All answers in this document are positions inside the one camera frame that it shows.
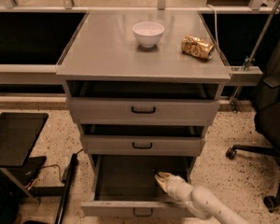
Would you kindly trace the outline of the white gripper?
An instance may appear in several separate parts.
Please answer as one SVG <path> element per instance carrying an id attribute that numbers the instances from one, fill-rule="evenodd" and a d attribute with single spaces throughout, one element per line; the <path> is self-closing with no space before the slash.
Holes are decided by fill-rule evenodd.
<path id="1" fill-rule="evenodd" d="M 189 202 L 193 186 L 177 175 L 166 172 L 157 172 L 154 177 L 160 187 L 168 193 L 168 195 L 179 202 Z"/>

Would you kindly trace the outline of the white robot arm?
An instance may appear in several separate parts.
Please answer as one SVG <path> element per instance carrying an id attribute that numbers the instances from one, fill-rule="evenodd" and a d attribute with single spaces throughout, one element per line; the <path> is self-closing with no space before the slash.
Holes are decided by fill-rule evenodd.
<path id="1" fill-rule="evenodd" d="M 214 217 L 220 224 L 249 224 L 203 186 L 192 186 L 182 177 L 165 172 L 157 172 L 155 179 L 170 197 L 182 202 L 199 219 Z"/>

